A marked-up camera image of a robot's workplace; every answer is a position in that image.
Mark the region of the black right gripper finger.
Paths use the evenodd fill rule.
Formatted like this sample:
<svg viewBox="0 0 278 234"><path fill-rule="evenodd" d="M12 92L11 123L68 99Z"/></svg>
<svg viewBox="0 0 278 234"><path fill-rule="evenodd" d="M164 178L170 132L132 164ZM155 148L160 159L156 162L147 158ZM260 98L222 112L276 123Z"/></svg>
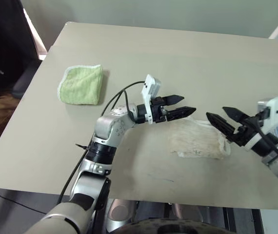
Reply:
<svg viewBox="0 0 278 234"><path fill-rule="evenodd" d="M240 123L241 125L247 125L246 119L248 118L248 115L246 115L241 110L234 107L223 107L222 109L225 111L230 119L234 120L237 123Z"/></svg>
<svg viewBox="0 0 278 234"><path fill-rule="evenodd" d="M219 130L227 140L230 142L235 142L235 128L231 126L224 118L220 117L217 114L207 112L207 119L212 126Z"/></svg>

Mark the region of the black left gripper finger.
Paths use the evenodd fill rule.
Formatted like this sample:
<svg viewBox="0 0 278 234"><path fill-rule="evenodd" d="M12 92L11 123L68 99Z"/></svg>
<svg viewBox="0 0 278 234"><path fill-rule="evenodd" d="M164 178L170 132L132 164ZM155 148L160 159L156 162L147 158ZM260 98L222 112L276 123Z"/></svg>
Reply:
<svg viewBox="0 0 278 234"><path fill-rule="evenodd" d="M179 95L170 95L170 96L163 97L165 106L177 104L178 102L182 101L183 99L184 99L184 97L179 96Z"/></svg>
<svg viewBox="0 0 278 234"><path fill-rule="evenodd" d="M184 107L176 108L174 110L167 112L166 119L167 121L173 121L173 120L185 118L190 116L195 111L196 111L195 107L184 106Z"/></svg>

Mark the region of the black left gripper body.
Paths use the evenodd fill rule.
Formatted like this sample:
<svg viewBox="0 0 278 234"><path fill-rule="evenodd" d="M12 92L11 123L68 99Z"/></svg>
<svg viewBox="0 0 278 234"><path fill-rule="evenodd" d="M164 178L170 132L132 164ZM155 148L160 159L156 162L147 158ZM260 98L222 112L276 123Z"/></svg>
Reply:
<svg viewBox="0 0 278 234"><path fill-rule="evenodd" d="M167 97L156 97L151 99L151 113L154 123L160 123L167 121L167 110L164 106L167 106Z"/></svg>

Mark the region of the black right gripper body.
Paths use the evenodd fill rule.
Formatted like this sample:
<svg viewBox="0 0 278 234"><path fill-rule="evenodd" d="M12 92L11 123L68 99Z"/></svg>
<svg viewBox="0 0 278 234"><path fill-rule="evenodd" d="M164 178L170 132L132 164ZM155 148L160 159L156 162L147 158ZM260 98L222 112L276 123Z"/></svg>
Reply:
<svg viewBox="0 0 278 234"><path fill-rule="evenodd" d="M238 127L238 131L236 133L232 133L230 137L228 137L229 142L233 142L238 146L245 146L248 141L252 139L252 137L257 134L257 117L248 117L245 119L238 119L236 122L240 123L241 126Z"/></svg>

